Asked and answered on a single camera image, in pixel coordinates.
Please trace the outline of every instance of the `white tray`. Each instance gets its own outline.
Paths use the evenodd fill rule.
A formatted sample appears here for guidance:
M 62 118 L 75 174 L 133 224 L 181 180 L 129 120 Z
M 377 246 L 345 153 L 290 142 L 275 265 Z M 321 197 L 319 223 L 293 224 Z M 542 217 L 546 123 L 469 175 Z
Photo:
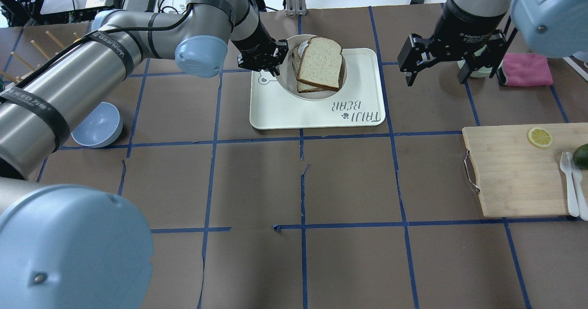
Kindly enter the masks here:
M 384 122 L 386 113 L 376 53 L 369 48 L 354 48 L 343 50 L 342 55 L 346 80 L 337 93 L 324 91 L 296 96 L 269 72 L 252 72 L 251 125 L 256 129 L 298 129 L 374 126 Z M 288 53 L 284 65 L 291 64 Z M 285 69 L 281 69 L 281 76 L 288 76 Z

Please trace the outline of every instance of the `white label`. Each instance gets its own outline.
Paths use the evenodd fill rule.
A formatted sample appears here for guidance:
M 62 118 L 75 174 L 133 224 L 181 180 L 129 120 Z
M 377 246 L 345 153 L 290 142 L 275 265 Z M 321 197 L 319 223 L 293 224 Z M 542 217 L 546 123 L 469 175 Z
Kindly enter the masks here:
M 86 8 L 101 7 L 106 5 L 107 0 L 86 0 Z

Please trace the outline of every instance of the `metal handle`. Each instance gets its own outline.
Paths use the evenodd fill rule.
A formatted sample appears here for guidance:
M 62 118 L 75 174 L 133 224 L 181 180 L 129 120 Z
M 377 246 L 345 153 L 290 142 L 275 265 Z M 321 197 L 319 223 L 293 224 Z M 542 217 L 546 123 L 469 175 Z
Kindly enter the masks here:
M 470 150 L 466 150 L 466 157 L 464 158 L 464 168 L 466 169 L 466 176 L 468 176 L 468 181 L 475 188 L 476 192 L 479 193 L 481 191 L 479 186 L 476 185 L 476 183 L 474 183 L 472 181 L 472 178 L 470 177 L 470 170 L 468 169 L 468 159 L 469 158 L 470 158 Z

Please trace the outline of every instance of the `white plastic fork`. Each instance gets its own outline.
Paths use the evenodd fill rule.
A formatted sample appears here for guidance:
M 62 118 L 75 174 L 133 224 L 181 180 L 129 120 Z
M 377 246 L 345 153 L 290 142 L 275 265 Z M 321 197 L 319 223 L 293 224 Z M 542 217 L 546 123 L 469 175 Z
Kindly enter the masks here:
M 563 152 L 561 154 L 561 160 L 559 161 L 559 168 L 565 174 L 565 182 L 567 183 L 567 211 L 573 217 L 580 215 L 580 209 L 578 207 L 578 201 L 576 198 L 576 190 L 574 188 L 574 181 L 571 176 L 571 159 L 568 156 L 569 152 Z
M 578 206 L 580 207 L 580 218 L 583 221 L 588 221 L 588 205 L 586 205 L 586 198 L 584 198 L 582 187 L 580 187 L 580 183 L 582 182 L 582 171 L 580 171 L 578 166 L 571 160 L 572 154 L 570 152 L 567 152 L 567 158 L 571 162 L 571 176 L 574 180 L 576 200 L 578 200 Z

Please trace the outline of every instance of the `light blue bowl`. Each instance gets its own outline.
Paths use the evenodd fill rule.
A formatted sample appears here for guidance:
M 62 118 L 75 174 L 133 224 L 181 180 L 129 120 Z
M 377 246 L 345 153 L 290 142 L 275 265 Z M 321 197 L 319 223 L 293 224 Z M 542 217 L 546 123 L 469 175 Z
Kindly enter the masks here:
M 122 132 L 122 118 L 116 107 L 100 102 L 98 107 L 72 132 L 72 138 L 82 146 L 92 148 L 112 144 Z

